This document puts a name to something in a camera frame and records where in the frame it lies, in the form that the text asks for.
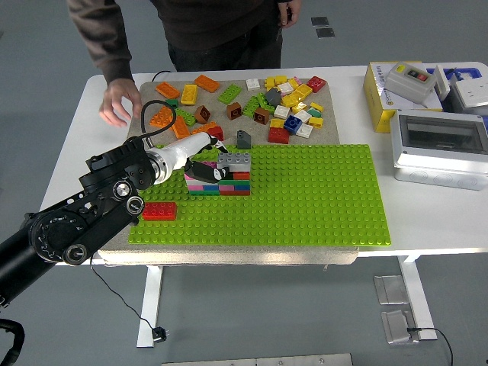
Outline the person's right hand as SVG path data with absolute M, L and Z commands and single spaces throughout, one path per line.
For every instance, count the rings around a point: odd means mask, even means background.
M 132 104 L 132 112 L 128 112 L 122 104 L 127 99 Z M 140 117 L 142 111 L 140 91 L 132 79 L 115 79 L 104 91 L 99 108 L 100 118 L 113 127 L 125 127 L 131 117 Z

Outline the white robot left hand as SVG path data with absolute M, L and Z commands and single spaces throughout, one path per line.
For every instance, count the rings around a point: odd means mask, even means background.
M 207 183 L 217 183 L 226 178 L 230 173 L 229 167 L 222 169 L 212 168 L 201 162 L 192 162 L 191 157 L 200 153 L 203 149 L 218 148 L 223 153 L 228 153 L 226 147 L 209 133 L 201 132 L 185 137 L 163 148 L 152 148 L 147 154 L 152 158 L 158 168 L 155 170 L 155 183 L 166 181 L 174 170 L 183 168 L 185 174 Z

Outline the person's left hand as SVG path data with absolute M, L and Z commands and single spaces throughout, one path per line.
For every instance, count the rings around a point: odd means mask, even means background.
M 283 28 L 295 25 L 300 16 L 301 0 L 277 1 L 279 10 L 279 22 Z

